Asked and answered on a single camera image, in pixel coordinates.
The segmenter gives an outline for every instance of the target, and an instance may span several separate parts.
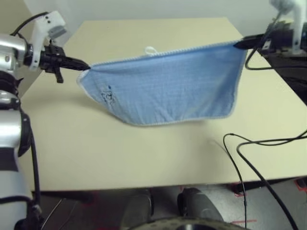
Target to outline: dark floor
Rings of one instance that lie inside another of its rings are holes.
[[[197,185],[220,211],[226,222],[244,226],[243,197],[236,196],[224,185]],[[153,219],[178,216],[177,195],[182,186],[153,188]],[[293,215],[300,230],[307,230],[307,193],[300,191],[294,181],[273,185],[281,199]],[[44,227],[57,230],[67,219],[71,209],[75,209],[63,230],[117,230],[129,197],[135,189],[94,191],[95,202],[83,205],[64,200]],[[267,188],[257,188],[247,192],[248,228],[252,230],[290,230],[281,208]],[[58,198],[42,197],[42,209],[46,217]]]

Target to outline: white wall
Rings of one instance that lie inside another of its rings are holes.
[[[32,14],[58,10],[69,30],[64,41],[84,20],[227,17],[242,35],[252,35],[263,33],[277,14],[270,0],[24,1]]]

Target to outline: black wire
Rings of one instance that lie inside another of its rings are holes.
[[[7,204],[10,202],[21,202],[21,201],[27,202],[28,204],[32,202],[32,200],[27,196],[15,195],[15,196],[8,196],[5,198],[0,198],[0,205]]]
[[[41,17],[41,16],[44,16],[44,15],[46,15],[46,14],[48,14],[48,12],[39,13],[39,14],[37,14],[37,15],[32,16],[31,18],[28,18],[28,19],[25,20],[23,23],[21,23],[21,24],[15,29],[15,31],[14,31],[13,33],[11,33],[10,35],[16,36],[17,33],[18,33],[25,25],[27,25],[29,22],[31,22],[32,20],[34,20],[34,19],[36,19],[36,18],[39,18],[39,17]]]
[[[29,46],[29,43],[28,43],[27,39],[26,39],[21,33],[17,33],[17,35],[18,35],[21,39],[23,39],[23,40],[25,41],[25,43],[27,44],[27,47],[28,47],[28,46]]]
[[[281,143],[277,143],[277,144],[263,144],[263,142],[267,142],[267,140],[260,140],[259,143],[257,143],[258,145],[263,145],[263,146],[278,146],[278,145],[283,145],[283,144],[287,144],[291,141],[294,141],[294,140],[297,140],[297,138],[300,138],[302,137],[304,134],[307,133],[307,130],[304,131],[303,133],[301,133],[300,135],[298,135],[297,137],[295,138],[287,138],[287,141],[284,141],[284,142],[281,142]],[[228,133],[227,135],[230,135],[230,136],[235,136],[235,137],[238,137],[238,138],[242,138],[244,140],[247,140],[248,142],[253,142],[252,140],[250,139],[247,139],[243,136],[240,136],[238,134],[234,134],[234,133]]]
[[[245,192],[245,187],[244,187],[244,183],[243,183],[243,179],[242,179],[242,176],[241,176],[241,173],[240,173],[240,170],[238,169],[234,159],[232,158],[227,146],[226,146],[226,143],[225,143],[225,138],[229,135],[232,135],[232,133],[228,133],[228,134],[225,134],[224,137],[223,137],[223,144],[224,144],[224,147],[225,147],[225,150],[226,150],[226,153],[227,155],[229,156],[232,164],[234,165],[235,169],[236,169],[236,173],[238,174],[239,176],[239,179],[240,179],[240,182],[241,182],[241,185],[242,185],[242,188],[243,188],[243,197],[244,197],[244,224],[245,224],[245,228],[247,229],[248,228],[248,216],[247,216],[247,201],[246,201],[246,192]]]
[[[303,135],[305,133],[307,133],[307,130],[304,133],[302,133],[301,135],[299,135],[299,136],[297,136],[295,138],[268,139],[268,140],[258,140],[258,141],[251,141],[251,140],[248,140],[247,138],[244,138],[244,137],[242,137],[240,135],[236,135],[236,134],[228,134],[228,135],[232,135],[232,136],[237,136],[237,137],[243,138],[243,139],[248,141],[248,142],[241,143],[241,144],[239,144],[237,146],[236,150],[237,150],[239,156],[249,165],[249,167],[256,173],[256,175],[261,179],[261,181],[264,183],[264,185],[268,188],[268,190],[270,191],[272,196],[276,199],[276,201],[278,202],[278,204],[282,208],[283,212],[287,216],[287,218],[288,218],[288,220],[289,220],[289,222],[290,222],[290,224],[292,226],[292,229],[294,229],[294,230],[298,230],[298,227],[297,227],[293,217],[291,216],[289,210],[287,209],[287,207],[285,206],[283,201],[279,198],[279,196],[276,194],[276,192],[273,190],[273,188],[268,183],[268,181],[265,180],[264,177],[260,174],[260,172],[242,155],[242,153],[240,152],[240,148],[243,145],[248,145],[248,144],[258,144],[258,145],[265,145],[265,146],[276,146],[276,145],[286,144],[286,143],[289,143],[289,142],[294,141],[294,140],[299,140],[299,139],[307,138],[307,136],[303,137]],[[282,143],[270,144],[270,145],[269,144],[263,144],[263,143],[266,143],[266,142],[276,142],[276,141],[282,141]]]
[[[265,32],[265,34],[262,36],[261,40],[258,42],[258,44],[253,48],[253,50],[251,51],[251,53],[249,54],[249,56],[246,59],[245,62],[245,68],[249,69],[249,70],[268,70],[268,69],[307,69],[307,66],[277,66],[277,67],[260,67],[260,68],[254,68],[254,67],[249,67],[248,63],[250,61],[250,59],[252,58],[252,56],[255,54],[255,52],[263,45],[263,43],[267,40],[267,38],[269,37],[269,35],[271,34],[271,32],[275,29],[276,23],[278,22],[278,20],[280,19],[282,13],[279,12],[276,16],[276,18],[274,19],[274,21],[272,22],[272,24],[270,25],[270,27],[267,29],[267,31]]]
[[[303,132],[302,134],[300,134],[299,136],[297,136],[296,138],[299,138],[299,137],[302,137],[304,134],[307,133],[307,130],[305,132]],[[247,229],[247,200],[246,200],[246,191],[245,191],[245,187],[244,187],[244,183],[243,183],[243,179],[242,179],[242,176],[241,176],[241,173],[240,173],[240,170],[238,169],[233,157],[231,156],[227,146],[226,146],[226,143],[225,143],[225,139],[227,136],[235,136],[235,137],[239,137],[239,138],[242,138],[244,140],[247,140],[248,142],[252,142],[252,140],[250,139],[247,139],[243,136],[240,136],[240,135],[237,135],[237,134],[234,134],[234,133],[228,133],[228,134],[225,134],[224,137],[223,137],[223,144],[224,144],[224,147],[225,147],[225,151],[228,155],[228,157],[230,158],[232,164],[234,165],[235,169],[236,169],[236,173],[238,174],[238,177],[240,179],[240,183],[242,185],[242,189],[243,189],[243,197],[244,197],[244,223],[245,223],[245,228]],[[296,139],[292,139],[292,140],[287,140],[287,141],[284,141],[284,142],[281,142],[281,143],[277,143],[277,144],[262,144],[262,143],[258,143],[258,145],[263,145],[263,146],[278,146],[278,145],[283,145],[283,144],[286,144],[286,143],[289,143],[291,141],[294,141]]]
[[[40,204],[40,187],[39,187],[39,176],[38,176],[38,165],[37,165],[37,154],[34,141],[33,131],[31,129],[31,152],[32,152],[32,164],[34,173],[34,201],[36,204]]]

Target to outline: beige table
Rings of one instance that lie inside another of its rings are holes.
[[[95,63],[240,39],[226,18],[84,22],[65,45],[67,56]],[[268,63],[255,55],[251,66]],[[244,69],[227,119],[134,127],[108,114],[77,86],[80,72],[62,70],[64,84],[42,73],[22,98],[30,115],[42,190],[87,190],[175,184],[231,183],[238,176],[219,146],[225,133],[251,139],[293,137],[304,131],[307,108],[274,70]],[[244,180],[258,180],[227,144]],[[267,179],[307,174],[307,141],[246,146],[243,153]],[[21,157],[33,188],[30,153]]]

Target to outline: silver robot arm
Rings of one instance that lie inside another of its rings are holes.
[[[50,44],[46,38],[56,39],[65,33],[65,22],[57,12],[41,16],[35,21],[31,44],[13,35],[0,34],[0,229],[40,229],[39,180],[37,162],[34,162],[35,191],[33,200],[18,162],[31,146],[36,160],[30,119],[21,109],[18,98],[17,69],[22,65],[30,70],[41,68],[54,73],[63,83],[59,68],[88,69],[81,60],[66,57],[63,49]]]

